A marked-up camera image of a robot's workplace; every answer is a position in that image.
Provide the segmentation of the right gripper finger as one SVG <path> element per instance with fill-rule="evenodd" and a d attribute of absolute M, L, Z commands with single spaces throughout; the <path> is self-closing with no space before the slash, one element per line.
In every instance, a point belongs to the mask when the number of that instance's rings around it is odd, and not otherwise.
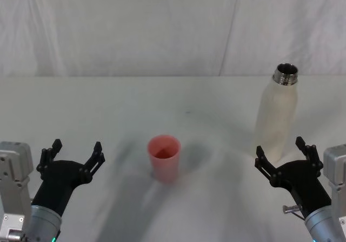
<path fill-rule="evenodd" d="M 303 153 L 311 168 L 313 168 L 316 172 L 320 172 L 323 168 L 323 163 L 320 160 L 316 146 L 307 145 L 301 136 L 296 138 L 295 144 Z"/>
<path fill-rule="evenodd" d="M 257 146 L 256 155 L 255 167 L 269 180 L 272 187 L 281 187 L 282 172 L 280 171 L 280 168 L 274 167 L 268 161 L 261 146 Z"/>

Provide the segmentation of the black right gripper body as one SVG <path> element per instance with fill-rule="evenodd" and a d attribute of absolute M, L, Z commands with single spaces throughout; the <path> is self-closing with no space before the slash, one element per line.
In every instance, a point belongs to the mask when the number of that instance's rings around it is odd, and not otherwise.
<path fill-rule="evenodd" d="M 331 205 L 331 199 L 318 180 L 321 161 L 296 160 L 279 167 L 270 167 L 272 187 L 286 189 L 292 196 L 304 218 L 310 213 Z"/>

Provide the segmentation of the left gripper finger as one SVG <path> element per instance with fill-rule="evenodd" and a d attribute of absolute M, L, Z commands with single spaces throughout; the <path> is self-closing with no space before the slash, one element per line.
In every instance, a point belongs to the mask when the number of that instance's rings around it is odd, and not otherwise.
<path fill-rule="evenodd" d="M 62 148 L 61 140 L 56 139 L 50 148 L 42 149 L 40 162 L 36 167 L 39 173 L 43 173 L 48 168 L 48 166 L 54 161 L 54 158 L 59 153 L 61 148 Z"/>
<path fill-rule="evenodd" d="M 85 164 L 79 169 L 79 177 L 81 184 L 88 184 L 92 181 L 92 177 L 105 162 L 102 152 L 102 145 L 99 141 L 95 143 L 93 153 Z"/>

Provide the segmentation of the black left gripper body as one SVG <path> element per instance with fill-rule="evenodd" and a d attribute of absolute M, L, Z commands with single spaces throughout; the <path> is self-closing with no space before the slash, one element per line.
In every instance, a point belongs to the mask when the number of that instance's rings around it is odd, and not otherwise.
<path fill-rule="evenodd" d="M 83 164 L 74 161 L 39 164 L 37 171 L 42 183 L 31 204 L 48 208 L 59 216 L 63 215 L 74 189 L 91 182 L 91 172 Z"/>

